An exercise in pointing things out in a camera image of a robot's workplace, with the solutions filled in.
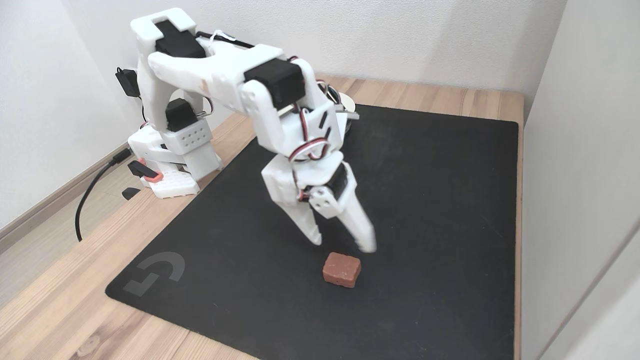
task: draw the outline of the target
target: white plastic part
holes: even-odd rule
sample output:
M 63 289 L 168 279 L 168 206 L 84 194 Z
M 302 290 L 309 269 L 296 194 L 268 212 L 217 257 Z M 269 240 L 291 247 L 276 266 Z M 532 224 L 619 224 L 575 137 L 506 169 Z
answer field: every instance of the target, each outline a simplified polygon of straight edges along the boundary
M 143 181 L 161 199 L 197 194 L 200 191 L 198 183 L 190 174 L 178 170 L 163 172 L 162 180 L 157 183 L 149 183 L 144 178 Z
M 340 101 L 347 111 L 351 113 L 356 111 L 356 102 L 349 95 L 340 93 Z
M 145 126 L 129 137 L 129 146 L 136 158 L 143 159 L 148 168 L 162 173 L 163 178 L 157 183 L 150 183 L 144 177 L 140 179 L 161 199 L 198 193 L 200 187 L 197 181 L 221 163 L 210 145 L 203 144 L 194 151 L 178 155 L 162 148 L 162 144 L 164 140 L 151 126 Z M 190 173 L 180 171 L 179 165 L 184 165 Z
M 211 145 L 211 129 L 204 118 L 199 118 L 194 124 L 176 132 L 167 129 L 165 109 L 174 91 L 179 88 L 185 90 L 184 99 L 196 114 L 202 113 L 205 94 L 183 87 L 180 82 L 165 81 L 158 76 L 159 73 L 164 74 L 164 68 L 160 67 L 157 73 L 158 69 L 150 66 L 149 59 L 159 54 L 156 52 L 156 41 L 163 37 L 156 23 L 165 20 L 170 21 L 179 31 L 195 34 L 195 22 L 178 8 L 131 22 L 138 41 L 138 87 L 150 125 L 133 134 L 129 138 L 129 145 L 138 158 L 145 160 L 147 167 L 163 174 L 163 179 L 158 183 L 148 183 L 142 179 L 142 183 L 160 198 L 197 193 L 200 190 L 197 181 L 222 167 L 220 158 Z M 165 54 L 159 55 L 173 59 Z M 167 72 L 173 77 L 184 79 L 188 70 L 168 69 Z M 183 165 L 189 173 L 179 171 L 179 165 Z
M 258 143 L 276 153 L 262 170 L 271 200 L 287 213 L 312 243 L 322 243 L 312 211 L 315 209 L 326 218 L 340 219 L 362 251 L 375 251 L 373 226 L 355 195 L 356 181 L 351 167 L 342 161 L 344 156 L 339 151 L 347 120 L 357 118 L 357 114 L 353 113 L 353 100 L 344 94 L 340 95 L 346 111 L 351 112 L 345 112 L 342 106 L 336 106 L 317 86 L 309 63 L 298 58 L 291 63 L 301 69 L 304 77 L 305 95 L 295 104 L 302 113 L 300 115 L 293 112 L 292 106 L 278 111 L 273 106 L 271 93 L 265 85 L 256 80 L 245 83 L 244 73 L 269 60 L 283 58 L 284 52 L 281 49 L 261 44 L 251 49 L 239 49 L 213 38 L 198 38 L 196 41 L 205 49 L 207 57 L 174 58 L 155 52 L 156 40 L 162 34 L 154 23 L 162 20 L 170 20 L 179 30 L 195 33 L 195 23 L 180 9 L 132 21 L 131 27 L 138 36 L 140 52 L 138 82 L 145 109 L 147 106 L 150 108 L 153 127 L 158 130 L 168 150 L 173 155 L 183 157 L 180 163 L 186 163 L 193 178 L 198 179 L 204 173 L 198 170 L 207 169 L 205 163 L 208 161 L 213 164 L 212 167 L 217 166 L 215 153 L 206 144 L 210 138 L 200 138 L 203 134 L 198 132 L 197 126 L 190 126 L 188 130 L 176 133 L 166 131 L 164 109 L 169 96 L 177 88 L 189 94 L 187 101 L 190 103 L 197 101 L 198 95 L 202 95 L 216 99 L 222 105 L 252 118 Z M 196 139 L 189 140 L 189 135 Z M 141 148 L 155 146 L 157 142 L 155 138 Z M 198 144 L 198 150 L 191 150 L 192 146 L 196 147 Z M 179 171 L 172 169 L 174 164 L 153 159 L 150 161 L 154 162 L 154 166 L 167 168 L 174 181 L 167 183 L 166 188 L 161 184 L 162 181 L 151 185 L 152 188 L 157 188 L 157 194 L 162 188 L 162 194 L 170 195 L 175 188 L 169 184 L 176 184 L 176 188 L 178 184 L 183 186 L 179 192 L 173 193 L 187 191 L 186 183 L 189 180 L 176 174 Z M 341 163 L 346 168 L 346 178 L 340 181 L 345 181 L 346 187 L 336 199 L 326 184 L 332 180 Z M 308 198 L 308 203 L 301 201 L 304 197 Z

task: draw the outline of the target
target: brick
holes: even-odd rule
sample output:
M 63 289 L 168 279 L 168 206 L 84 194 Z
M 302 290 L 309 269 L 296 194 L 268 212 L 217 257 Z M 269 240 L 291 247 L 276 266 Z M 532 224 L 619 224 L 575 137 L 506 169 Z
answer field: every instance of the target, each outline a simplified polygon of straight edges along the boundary
M 332 252 L 324 262 L 322 275 L 326 282 L 353 288 L 356 286 L 360 269 L 360 259 Z

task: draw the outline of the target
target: gray logo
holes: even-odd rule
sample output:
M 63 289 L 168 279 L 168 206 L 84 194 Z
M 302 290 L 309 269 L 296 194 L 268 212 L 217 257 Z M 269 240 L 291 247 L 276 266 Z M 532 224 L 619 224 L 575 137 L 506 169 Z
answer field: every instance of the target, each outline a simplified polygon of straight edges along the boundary
M 144 270 L 155 263 L 159 263 L 160 261 L 165 261 L 171 264 L 171 275 L 169 275 L 169 279 L 173 281 L 180 280 L 182 273 L 184 272 L 184 258 L 176 252 L 167 251 L 151 255 L 147 259 L 140 261 L 140 264 L 138 264 L 137 267 Z M 160 277 L 160 275 L 151 273 L 147 275 L 142 282 L 130 280 L 124 286 L 123 290 L 132 293 L 133 295 L 142 296 L 147 292 L 147 290 L 149 290 L 158 277 Z

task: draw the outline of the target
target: black cable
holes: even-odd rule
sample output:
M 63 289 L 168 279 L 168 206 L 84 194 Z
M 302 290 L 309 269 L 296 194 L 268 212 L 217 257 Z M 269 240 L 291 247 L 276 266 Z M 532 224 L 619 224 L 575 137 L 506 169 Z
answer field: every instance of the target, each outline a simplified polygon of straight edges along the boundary
M 146 124 L 148 121 L 147 121 L 147 118 L 145 117 L 145 103 L 142 102 L 142 97 L 138 96 L 138 98 L 140 99 L 140 106 L 142 106 L 142 120 L 144 120 Z M 142 124 L 140 126 L 140 129 L 142 129 L 145 126 L 145 124 Z
M 229 39 L 229 38 L 225 38 L 224 36 L 221 36 L 221 35 L 213 35 L 213 34 L 210 34 L 210 33 L 205 33 L 204 31 L 197 31 L 197 32 L 196 32 L 196 36 L 197 36 L 197 37 L 204 37 L 204 38 L 211 38 L 211 37 L 213 37 L 213 40 L 219 40 L 219 41 L 228 42 L 228 43 L 230 43 L 230 44 L 234 44 L 234 45 L 238 45 L 238 46 L 241 46 L 241 47 L 245 47 L 245 48 L 247 48 L 247 49 L 251 49 L 251 48 L 253 47 L 253 45 L 251 45 L 251 44 L 249 44 L 249 43 L 247 43 L 247 42 L 244 42 L 244 41 L 240 41 L 240 40 L 238 40 L 238 39 L 231 40 L 231 39 Z
M 213 101 L 211 101 L 210 98 L 205 97 L 205 99 L 207 99 L 207 101 L 209 102 L 209 107 L 211 109 L 211 111 L 209 112 L 209 114 L 213 114 L 214 111 L 216 111 L 216 108 L 213 107 Z
M 327 92 L 327 95 L 331 94 L 331 97 L 333 97 L 333 99 L 331 100 L 336 104 L 342 104 L 342 99 L 340 99 L 340 93 L 338 93 L 338 91 L 334 89 L 333 86 L 331 85 L 327 85 L 327 86 L 329 86 L 329 91 Z
M 78 242 L 82 241 L 82 234 L 80 233 L 80 212 L 82 211 L 82 207 L 84 206 L 86 198 L 89 197 L 89 193 L 91 192 L 91 190 L 93 190 L 93 187 L 98 183 L 98 180 L 100 180 L 100 178 L 107 172 L 107 170 L 109 170 L 113 165 L 125 161 L 130 155 L 131 150 L 129 149 L 124 149 L 118 154 L 115 154 L 115 156 L 113 156 L 113 158 L 109 160 L 109 163 L 107 163 L 107 165 L 105 165 L 102 170 L 100 170 L 100 172 L 93 178 L 91 184 L 89 184 L 89 187 L 84 192 L 82 199 L 80 199 L 80 204 L 78 204 L 78 209 L 76 210 L 76 238 L 78 239 Z

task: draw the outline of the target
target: white robotic arm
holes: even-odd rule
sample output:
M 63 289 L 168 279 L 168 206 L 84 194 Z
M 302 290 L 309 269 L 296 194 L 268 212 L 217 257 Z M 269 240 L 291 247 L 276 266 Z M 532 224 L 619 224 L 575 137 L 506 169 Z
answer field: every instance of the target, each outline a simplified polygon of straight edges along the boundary
M 174 131 L 176 120 L 165 115 L 175 89 L 189 94 L 194 112 L 207 97 L 244 113 L 253 120 L 258 143 L 276 153 L 262 171 L 271 199 L 307 238 L 317 245 L 322 241 L 314 209 L 339 218 L 360 250 L 376 250 L 373 226 L 355 195 L 353 172 L 339 151 L 348 120 L 357 114 L 329 100 L 329 86 L 321 90 L 306 61 L 285 60 L 281 49 L 268 45 L 240 49 L 213 37 L 196 38 L 195 23 L 176 8 L 136 19 L 131 26 L 140 50 L 141 97 L 169 150 L 187 155 L 189 146 L 199 144 L 193 137 L 176 136 L 182 130 Z
M 195 31 L 195 23 L 182 11 L 172 9 L 166 15 L 143 17 L 131 22 L 138 39 L 138 86 L 149 125 L 129 137 L 129 145 L 139 159 L 137 166 L 157 173 L 141 177 L 158 197 L 195 194 L 197 181 L 222 167 L 210 141 L 211 129 L 205 120 L 203 95 L 189 87 L 163 81 L 150 68 L 148 57 L 171 47 L 171 36 Z M 171 49 L 180 56 L 184 49 Z M 184 98 L 170 101 L 178 90 Z

